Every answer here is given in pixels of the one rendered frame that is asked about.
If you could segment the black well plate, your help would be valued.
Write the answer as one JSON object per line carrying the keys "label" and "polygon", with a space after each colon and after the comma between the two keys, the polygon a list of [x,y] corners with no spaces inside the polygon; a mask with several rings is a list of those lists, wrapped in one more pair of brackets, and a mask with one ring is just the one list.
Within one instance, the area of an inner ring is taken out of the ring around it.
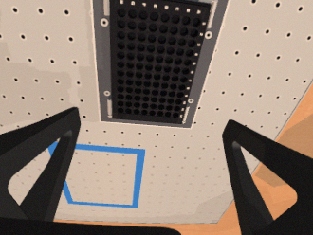
{"label": "black well plate", "polygon": [[211,6],[109,0],[112,118],[182,124]]}

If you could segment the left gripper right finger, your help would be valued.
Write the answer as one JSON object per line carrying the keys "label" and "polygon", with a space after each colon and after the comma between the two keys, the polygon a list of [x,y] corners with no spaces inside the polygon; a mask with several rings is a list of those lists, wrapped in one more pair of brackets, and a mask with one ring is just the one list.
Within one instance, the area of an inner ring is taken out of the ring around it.
{"label": "left gripper right finger", "polygon": [[[241,235],[313,235],[313,158],[230,119],[222,134]],[[273,219],[241,147],[284,180],[297,202]]]}

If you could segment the blue tape outline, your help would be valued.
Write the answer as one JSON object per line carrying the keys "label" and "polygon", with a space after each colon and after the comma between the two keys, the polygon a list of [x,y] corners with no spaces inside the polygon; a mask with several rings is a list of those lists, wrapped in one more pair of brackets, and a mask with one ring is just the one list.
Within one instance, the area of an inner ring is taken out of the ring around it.
{"label": "blue tape outline", "polygon": [[[54,142],[48,147],[50,157],[54,152],[58,142]],[[146,149],[134,149],[134,148],[122,148],[122,147],[109,147],[109,146],[98,146],[98,145],[86,145],[77,144],[76,150],[88,150],[88,151],[99,151],[99,152],[110,152],[110,153],[123,153],[123,154],[136,154],[136,173],[135,173],[135,184],[134,184],[134,194],[133,194],[133,205],[118,205],[118,204],[103,204],[103,203],[88,203],[88,202],[75,202],[72,200],[68,185],[66,180],[64,182],[64,195],[68,204],[75,205],[89,205],[89,206],[104,206],[104,207],[119,207],[119,208],[138,208],[138,199],[144,164],[144,156]]]}

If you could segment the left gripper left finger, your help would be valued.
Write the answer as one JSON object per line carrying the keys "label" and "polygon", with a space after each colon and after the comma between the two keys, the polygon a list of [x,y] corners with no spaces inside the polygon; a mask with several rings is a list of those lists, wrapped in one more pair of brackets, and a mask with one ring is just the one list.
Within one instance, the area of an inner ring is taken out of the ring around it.
{"label": "left gripper left finger", "polygon": [[[0,217],[54,221],[75,151],[81,119],[78,107],[0,135]],[[9,181],[56,140],[59,142],[20,206]]]}

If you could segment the grey rectangular base plate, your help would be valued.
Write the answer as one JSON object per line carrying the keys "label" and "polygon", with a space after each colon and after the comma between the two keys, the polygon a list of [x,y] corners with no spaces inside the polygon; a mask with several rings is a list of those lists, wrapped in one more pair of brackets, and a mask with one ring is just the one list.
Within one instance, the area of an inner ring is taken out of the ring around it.
{"label": "grey rectangular base plate", "polygon": [[[313,0],[230,0],[192,129],[99,121],[90,0],[0,0],[0,135],[78,107],[76,144],[146,149],[138,208],[68,204],[54,220],[217,224],[233,192],[230,119],[274,141],[313,83]],[[133,205],[136,154],[76,150],[75,202]]]}

